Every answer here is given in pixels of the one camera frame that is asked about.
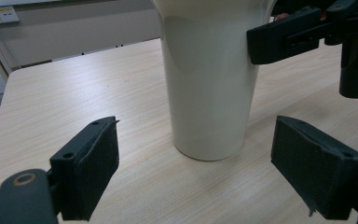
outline white cylindrical container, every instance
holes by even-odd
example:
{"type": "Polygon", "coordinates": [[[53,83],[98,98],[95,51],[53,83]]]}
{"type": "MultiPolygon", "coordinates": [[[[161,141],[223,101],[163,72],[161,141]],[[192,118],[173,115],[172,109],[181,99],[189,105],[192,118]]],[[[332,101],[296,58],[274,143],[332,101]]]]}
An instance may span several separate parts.
{"type": "Polygon", "coordinates": [[[153,0],[161,17],[172,134],[188,157],[218,161],[242,147],[258,67],[246,32],[276,0],[153,0]]]}

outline light wood tabletop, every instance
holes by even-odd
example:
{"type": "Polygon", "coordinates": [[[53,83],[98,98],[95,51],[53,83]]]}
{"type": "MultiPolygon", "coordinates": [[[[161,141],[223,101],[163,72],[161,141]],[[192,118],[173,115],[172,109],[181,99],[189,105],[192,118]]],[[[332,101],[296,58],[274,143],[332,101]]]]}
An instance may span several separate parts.
{"type": "Polygon", "coordinates": [[[309,210],[270,162],[277,115],[358,150],[358,100],[338,93],[340,47],[263,65],[243,148],[195,161],[172,144],[158,39],[21,69],[0,109],[0,184],[48,159],[90,122],[117,125],[120,165],[90,223],[355,223],[309,210]]]}

